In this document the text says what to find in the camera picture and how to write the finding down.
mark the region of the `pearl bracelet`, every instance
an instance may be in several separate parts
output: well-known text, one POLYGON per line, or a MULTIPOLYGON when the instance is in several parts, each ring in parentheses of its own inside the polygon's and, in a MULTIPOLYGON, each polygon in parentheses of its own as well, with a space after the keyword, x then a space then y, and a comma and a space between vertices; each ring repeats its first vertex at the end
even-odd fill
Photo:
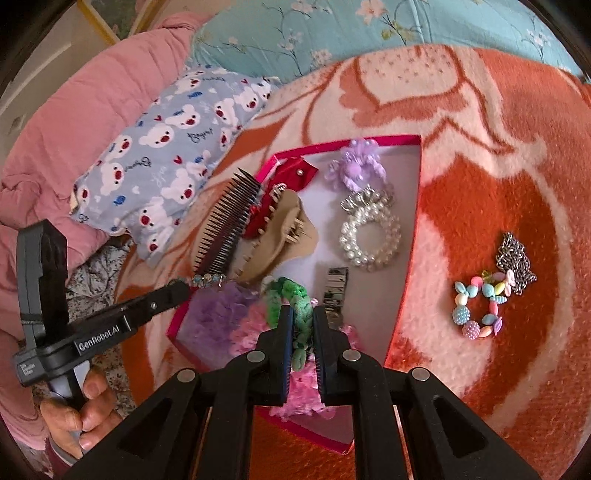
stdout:
POLYGON ((352 265, 372 272, 392 261, 400 243, 400 220, 390 210, 393 201, 390 194, 366 187, 341 203, 349 218, 341 227, 339 243, 352 265), (357 244, 357 228, 368 222, 379 223, 386 233, 383 246, 374 252, 365 252, 357 244))

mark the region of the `silver screw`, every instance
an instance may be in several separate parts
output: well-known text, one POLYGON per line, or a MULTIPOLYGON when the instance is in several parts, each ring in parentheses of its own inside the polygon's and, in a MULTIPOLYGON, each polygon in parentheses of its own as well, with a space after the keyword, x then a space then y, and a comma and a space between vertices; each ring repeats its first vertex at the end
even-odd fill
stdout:
POLYGON ((195 380, 195 372, 186 368, 177 374, 177 380, 182 383, 189 383, 195 380))
POLYGON ((349 362, 356 362, 361 358, 361 353, 353 349, 345 350, 343 352, 343 358, 349 362))
POLYGON ((252 364, 258 364, 265 359, 265 354, 260 350, 253 350, 252 352, 248 352, 246 359, 252 364))
POLYGON ((415 380, 419 380, 419 382, 429 380, 430 376, 431 374, 429 373, 429 370, 427 370, 426 368, 418 367, 413 369, 413 378, 415 380))

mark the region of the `finger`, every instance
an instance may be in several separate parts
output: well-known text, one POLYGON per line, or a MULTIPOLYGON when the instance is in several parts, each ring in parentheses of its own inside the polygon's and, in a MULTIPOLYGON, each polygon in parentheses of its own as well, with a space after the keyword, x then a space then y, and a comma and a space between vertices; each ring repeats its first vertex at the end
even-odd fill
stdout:
POLYGON ((109 388, 109 384, 103 371, 98 367, 92 367, 82 384, 82 391, 86 398, 92 400, 101 395, 107 388, 109 388))
POLYGON ((112 411, 103 423, 91 431, 84 432, 82 435, 80 435, 80 446, 84 450, 90 450, 103 438, 105 438, 107 434, 122 421, 123 420, 121 419, 121 416, 117 412, 112 411))
POLYGON ((80 414, 72 407, 68 407, 57 400, 51 398, 43 400, 40 410, 45 423, 51 429, 67 432, 75 432, 82 429, 83 422, 80 414))
POLYGON ((89 432, 101 424, 115 408, 116 395, 108 387, 103 393, 93 400, 89 400, 80 410, 82 418, 82 430, 89 432))

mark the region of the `green braided hair tie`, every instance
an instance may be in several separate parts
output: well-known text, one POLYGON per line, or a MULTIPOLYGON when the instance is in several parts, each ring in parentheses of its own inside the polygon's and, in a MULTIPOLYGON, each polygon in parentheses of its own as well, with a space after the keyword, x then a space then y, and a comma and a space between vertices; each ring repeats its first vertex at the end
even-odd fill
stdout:
POLYGON ((299 372, 304 368, 308 353, 312 349, 312 302, 302 285, 285 277, 272 282, 265 293, 267 323, 271 328, 276 328, 279 322, 282 299, 290 303, 294 312, 294 350, 291 356, 291 368, 299 372))

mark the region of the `blanket pattern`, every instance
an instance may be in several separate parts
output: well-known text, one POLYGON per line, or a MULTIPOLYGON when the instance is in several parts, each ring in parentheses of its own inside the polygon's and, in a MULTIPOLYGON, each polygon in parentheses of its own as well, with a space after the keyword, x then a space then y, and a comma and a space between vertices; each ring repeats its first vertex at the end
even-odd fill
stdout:
MULTIPOLYGON (((414 252, 386 366, 429 368, 544 479, 557 479, 591 430, 590 106, 591 87, 575 77, 492 50, 416 46, 327 66, 271 98, 156 269, 128 257, 119 300, 191 273, 204 220, 238 167, 256 171, 272 153, 306 144, 420 134, 414 252), (502 306, 498 338, 470 342, 450 320, 453 282, 494 268, 503 231, 526 246, 538 281, 502 306)), ((470 308, 477 317, 486 306, 470 308)), ((137 401, 188 363, 165 338, 171 317, 123 345, 137 401)), ((287 469, 301 479, 355 477, 352 455, 259 418, 252 449, 253 478, 287 469)))

